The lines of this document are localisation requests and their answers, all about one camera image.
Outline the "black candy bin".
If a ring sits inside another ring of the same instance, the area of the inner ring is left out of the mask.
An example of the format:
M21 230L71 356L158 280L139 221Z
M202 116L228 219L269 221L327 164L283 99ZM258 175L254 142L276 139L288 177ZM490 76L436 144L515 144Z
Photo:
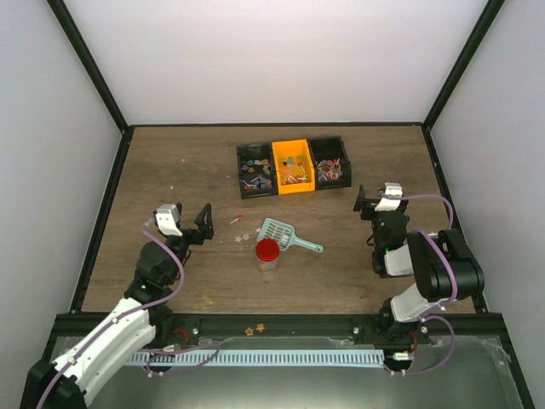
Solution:
M307 140L313 161L315 189L351 187L352 166L343 139L323 136Z
M238 186L242 199L278 195L271 143L238 146Z

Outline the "orange candy bin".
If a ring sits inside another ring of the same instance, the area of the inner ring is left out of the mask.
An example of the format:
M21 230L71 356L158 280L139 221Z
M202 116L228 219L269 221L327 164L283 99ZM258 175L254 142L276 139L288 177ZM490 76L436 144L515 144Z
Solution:
M316 189L316 176L307 139L274 141L272 153L278 194L310 193Z

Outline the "red jar lid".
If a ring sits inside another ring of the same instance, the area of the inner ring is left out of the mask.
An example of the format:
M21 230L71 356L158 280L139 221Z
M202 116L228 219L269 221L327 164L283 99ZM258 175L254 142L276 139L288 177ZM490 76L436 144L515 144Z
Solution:
M280 256L280 248L274 239L262 239L256 244L255 254L261 262L275 262Z

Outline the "clear plastic jar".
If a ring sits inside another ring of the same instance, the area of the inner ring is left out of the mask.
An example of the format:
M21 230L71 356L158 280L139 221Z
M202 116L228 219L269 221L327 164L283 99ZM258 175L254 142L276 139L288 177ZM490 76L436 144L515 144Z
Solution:
M258 270L264 275L275 274L279 268L279 258L276 257L275 259L271 259L271 260L263 260L258 257L257 267L258 267Z

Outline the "light blue slotted scoop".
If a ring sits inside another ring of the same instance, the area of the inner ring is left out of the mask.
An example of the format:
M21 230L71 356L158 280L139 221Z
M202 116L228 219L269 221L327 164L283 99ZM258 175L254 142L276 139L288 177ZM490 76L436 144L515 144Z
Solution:
M301 248L316 253L322 253L324 251L322 245L300 239L295 234L295 228L292 225L269 217L264 220L257 235L256 242L259 243L264 239L272 239L275 241L281 251L288 250L292 245L300 246Z

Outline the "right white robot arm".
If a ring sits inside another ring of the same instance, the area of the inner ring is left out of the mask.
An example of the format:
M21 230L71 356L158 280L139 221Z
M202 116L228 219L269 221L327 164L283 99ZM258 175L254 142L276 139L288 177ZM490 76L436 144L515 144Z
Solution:
M438 199L447 210L447 228L428 233L408 229L408 204L415 199ZM414 283L387 299L378 316L378 333L388 343L398 343L416 325L448 305L476 297L485 288L485 275L462 233L453 228L454 209L445 197L424 193L406 196L398 183L386 183L378 197L359 188L353 210L370 222L373 247L371 266L382 278L411 276Z

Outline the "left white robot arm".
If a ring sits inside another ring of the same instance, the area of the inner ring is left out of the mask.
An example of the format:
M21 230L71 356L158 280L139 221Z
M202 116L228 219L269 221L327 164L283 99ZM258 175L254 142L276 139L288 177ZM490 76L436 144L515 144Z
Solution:
M127 359L151 342L174 334L167 303L185 284L185 264L194 245L214 237L212 206L205 204L194 228L181 226L181 204L163 204L144 223L148 237L135 275L111 313L89 334L52 361L28 372L23 408L88 408Z

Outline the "spilled red lollipop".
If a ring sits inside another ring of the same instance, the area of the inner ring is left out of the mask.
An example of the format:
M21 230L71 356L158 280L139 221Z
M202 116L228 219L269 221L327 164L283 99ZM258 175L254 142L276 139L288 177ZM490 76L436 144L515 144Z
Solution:
M243 216L242 216L242 215L239 215L239 216L237 216L236 218L234 218L233 220L231 220L231 221L229 222L229 224L233 224L233 223L235 223L235 222L239 222L239 221L241 221L242 219L243 219Z

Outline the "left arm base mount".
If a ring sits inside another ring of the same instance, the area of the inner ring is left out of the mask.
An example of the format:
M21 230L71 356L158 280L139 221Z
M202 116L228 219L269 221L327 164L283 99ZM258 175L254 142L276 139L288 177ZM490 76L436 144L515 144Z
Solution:
M152 348L171 344L196 345L200 332L200 318L191 314L166 314L155 322L156 335L149 342Z

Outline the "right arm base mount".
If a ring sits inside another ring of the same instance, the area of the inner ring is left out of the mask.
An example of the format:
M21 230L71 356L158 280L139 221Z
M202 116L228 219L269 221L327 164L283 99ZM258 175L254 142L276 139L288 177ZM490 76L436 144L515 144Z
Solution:
M420 324L401 323L393 316L392 298L388 298L377 314L361 314L351 319L354 341L362 344L406 345L418 337Z

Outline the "black aluminium frame rail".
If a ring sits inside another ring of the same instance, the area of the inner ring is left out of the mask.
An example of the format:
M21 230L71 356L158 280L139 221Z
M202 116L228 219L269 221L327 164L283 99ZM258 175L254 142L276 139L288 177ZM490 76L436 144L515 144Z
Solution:
M191 314L200 318L200 337L247 337L245 330L254 329L256 336L353 336L351 319L361 314ZM501 314L440 314L460 335L500 334L507 331ZM106 313L59 314L54 320L52 336L82 337L91 332ZM264 332L255 330L258 324Z

